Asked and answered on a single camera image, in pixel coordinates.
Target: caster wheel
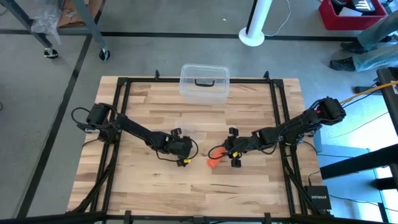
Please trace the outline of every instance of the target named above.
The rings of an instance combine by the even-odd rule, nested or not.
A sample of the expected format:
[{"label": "caster wheel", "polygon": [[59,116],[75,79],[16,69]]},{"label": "caster wheel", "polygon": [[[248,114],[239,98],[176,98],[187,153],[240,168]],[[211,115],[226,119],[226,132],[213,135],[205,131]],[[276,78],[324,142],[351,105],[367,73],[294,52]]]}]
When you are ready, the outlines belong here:
[{"label": "caster wheel", "polygon": [[44,57],[49,59],[55,59],[58,57],[58,52],[56,50],[52,50],[52,54],[49,54],[46,50],[44,50]]},{"label": "caster wheel", "polygon": [[111,52],[108,50],[105,52],[103,50],[101,50],[99,52],[99,59],[101,59],[104,62],[106,62],[110,58],[110,56],[111,56]]}]

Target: gray pants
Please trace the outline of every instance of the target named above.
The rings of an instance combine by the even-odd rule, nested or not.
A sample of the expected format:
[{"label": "gray pants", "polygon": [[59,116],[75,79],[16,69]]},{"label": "gray pants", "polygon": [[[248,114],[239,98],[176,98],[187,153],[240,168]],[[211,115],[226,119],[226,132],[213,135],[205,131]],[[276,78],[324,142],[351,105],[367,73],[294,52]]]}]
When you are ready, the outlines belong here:
[{"label": "gray pants", "polygon": [[[388,34],[398,30],[398,11],[393,12],[378,23],[364,30],[358,35],[359,43],[370,50]],[[398,62],[398,45],[372,50],[353,57],[357,71],[376,68],[389,63]]]}]

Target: white pole base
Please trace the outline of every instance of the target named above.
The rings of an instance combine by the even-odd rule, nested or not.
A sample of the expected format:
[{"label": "white pole base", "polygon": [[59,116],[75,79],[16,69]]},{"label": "white pole base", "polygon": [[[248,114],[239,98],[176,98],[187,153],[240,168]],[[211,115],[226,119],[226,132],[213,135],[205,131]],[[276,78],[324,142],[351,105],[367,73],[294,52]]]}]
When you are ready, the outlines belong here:
[{"label": "white pole base", "polygon": [[249,47],[257,47],[263,43],[265,37],[262,32],[258,32],[258,35],[256,37],[250,38],[246,34],[246,28],[243,28],[239,32],[239,40],[241,40],[242,43],[246,44]]}]

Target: plastic box handle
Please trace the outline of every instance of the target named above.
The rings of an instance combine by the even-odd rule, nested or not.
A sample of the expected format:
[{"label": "plastic box handle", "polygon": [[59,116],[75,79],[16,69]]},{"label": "plastic box handle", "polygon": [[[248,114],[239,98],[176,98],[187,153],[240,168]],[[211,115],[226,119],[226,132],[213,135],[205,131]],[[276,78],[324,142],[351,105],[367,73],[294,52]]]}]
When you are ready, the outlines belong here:
[{"label": "plastic box handle", "polygon": [[212,84],[204,84],[204,83],[198,83],[198,80],[195,79],[195,85],[201,86],[201,87],[212,87],[216,83],[216,80],[213,80]]}]

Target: red object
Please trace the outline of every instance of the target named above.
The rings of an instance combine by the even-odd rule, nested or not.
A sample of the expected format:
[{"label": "red object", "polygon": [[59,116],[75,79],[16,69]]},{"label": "red object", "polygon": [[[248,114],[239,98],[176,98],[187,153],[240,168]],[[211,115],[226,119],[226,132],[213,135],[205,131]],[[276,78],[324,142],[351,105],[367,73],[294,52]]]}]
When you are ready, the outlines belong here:
[{"label": "red object", "polygon": [[328,30],[365,30],[387,16],[379,0],[371,0],[371,2],[376,9],[375,16],[337,16],[331,0],[323,0],[319,13]]},{"label": "red object", "polygon": [[[213,158],[218,158],[218,157],[222,156],[224,154],[224,152],[226,152],[225,147],[218,147],[215,149],[215,152],[211,156]],[[221,161],[221,158],[220,159],[208,159],[207,164],[211,168],[215,168],[220,163],[220,161]]]}]

